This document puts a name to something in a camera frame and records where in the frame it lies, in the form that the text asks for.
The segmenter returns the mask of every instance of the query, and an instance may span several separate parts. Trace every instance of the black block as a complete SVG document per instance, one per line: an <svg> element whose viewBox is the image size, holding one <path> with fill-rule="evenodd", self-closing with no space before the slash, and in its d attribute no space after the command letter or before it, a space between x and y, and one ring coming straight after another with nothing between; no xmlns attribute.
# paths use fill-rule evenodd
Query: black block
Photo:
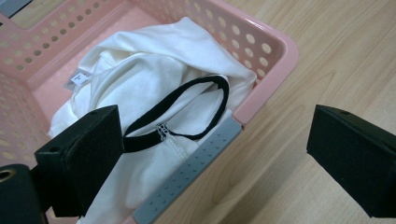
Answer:
<svg viewBox="0 0 396 224"><path fill-rule="evenodd" d="M115 105L92 111L40 148L36 175L55 215L85 216L123 152Z"/></svg>
<svg viewBox="0 0 396 224"><path fill-rule="evenodd" d="M395 135L317 105L307 151L370 217L396 217Z"/></svg>
<svg viewBox="0 0 396 224"><path fill-rule="evenodd" d="M25 165L0 167L0 223L48 223Z"/></svg>

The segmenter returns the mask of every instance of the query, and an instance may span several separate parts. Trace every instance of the black object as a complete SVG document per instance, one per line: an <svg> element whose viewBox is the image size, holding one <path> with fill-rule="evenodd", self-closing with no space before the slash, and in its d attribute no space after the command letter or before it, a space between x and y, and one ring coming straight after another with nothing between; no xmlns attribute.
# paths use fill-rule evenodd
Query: black object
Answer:
<svg viewBox="0 0 396 224"><path fill-rule="evenodd" d="M0 202L0 223L48 223L26 165L0 168Z"/></svg>
<svg viewBox="0 0 396 224"><path fill-rule="evenodd" d="M116 105L92 111L40 148L38 165L0 167L0 223L85 216L124 152Z"/></svg>
<svg viewBox="0 0 396 224"><path fill-rule="evenodd" d="M223 99L219 106L218 111L216 112L213 119L210 121L207 128L198 134L195 135L188 135L188 134L181 134L181 133L173 133L172 131L168 130L166 124L159 124L157 125L157 130L152 133L147 133L140 136L133 136L127 137L126 135L138 130L146 125L149 125L151 122L159 118L162 114L164 114L174 103L175 101L186 91L188 88L206 82L213 82L218 84L219 89L223 90ZM206 76L206 77L199 77L190 82L185 83L184 85L178 87L171 93L169 93L163 100L161 100L158 104L152 107L145 115L141 118L137 119L134 123L132 123L124 134L124 147L127 152L136 152L140 150L147 149L149 147L153 147L165 138L167 133L176 136L183 136L189 138L190 140L198 140L203 138L207 133L210 132L219 122L222 114L224 113L225 106L228 102L228 95L230 92L230 88L228 82L224 77L220 76Z"/></svg>
<svg viewBox="0 0 396 224"><path fill-rule="evenodd" d="M43 209L50 204L57 217L85 216L123 152L115 105L71 125L35 153L33 174Z"/></svg>
<svg viewBox="0 0 396 224"><path fill-rule="evenodd" d="M396 217L396 136L317 105L307 152L370 217Z"/></svg>

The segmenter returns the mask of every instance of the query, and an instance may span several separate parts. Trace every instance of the white cloth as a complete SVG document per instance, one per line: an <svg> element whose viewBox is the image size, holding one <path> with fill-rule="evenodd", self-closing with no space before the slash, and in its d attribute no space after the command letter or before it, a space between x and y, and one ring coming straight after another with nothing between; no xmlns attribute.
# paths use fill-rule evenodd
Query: white cloth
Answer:
<svg viewBox="0 0 396 224"><path fill-rule="evenodd" d="M230 84L231 116L251 91L256 78L204 29L188 18L133 32L118 32L90 50L78 68L92 73L54 115L49 130L56 136L89 111L118 105L121 129L144 115L180 85L207 74ZM164 115L131 133L152 132L168 122L175 133L200 133L213 118L223 95L200 84L183 93ZM80 223L120 223L199 146L200 142L168 135L147 150L123 154Z"/></svg>

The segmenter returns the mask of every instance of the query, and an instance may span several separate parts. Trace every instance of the clothing tag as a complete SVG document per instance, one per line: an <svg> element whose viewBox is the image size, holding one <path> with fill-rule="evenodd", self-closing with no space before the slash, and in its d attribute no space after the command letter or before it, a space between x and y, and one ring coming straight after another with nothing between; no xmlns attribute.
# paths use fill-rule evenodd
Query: clothing tag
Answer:
<svg viewBox="0 0 396 224"><path fill-rule="evenodd" d="M71 76L64 87L70 91L74 91L76 86L81 86L90 79L91 73L84 71L82 69L77 69L76 72Z"/></svg>

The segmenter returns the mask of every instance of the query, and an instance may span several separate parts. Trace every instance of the wrinkled cloth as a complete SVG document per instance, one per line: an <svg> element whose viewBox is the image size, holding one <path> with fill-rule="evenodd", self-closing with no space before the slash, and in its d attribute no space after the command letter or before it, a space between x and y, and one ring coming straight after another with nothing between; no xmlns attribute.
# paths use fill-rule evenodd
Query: wrinkled cloth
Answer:
<svg viewBox="0 0 396 224"><path fill-rule="evenodd" d="M207 75L222 76L230 85L228 110L222 122L247 97L256 78L188 18L115 33L91 49L78 68L91 73L91 79L77 87L71 99L55 113L49 130L51 137L88 112L107 105L119 106L124 133L171 91ZM175 133L200 133L216 113L222 94L210 83L191 87L160 118L128 136L152 132L164 122ZM123 154L87 215L78 222L122 222L204 140L167 135L155 147Z"/></svg>

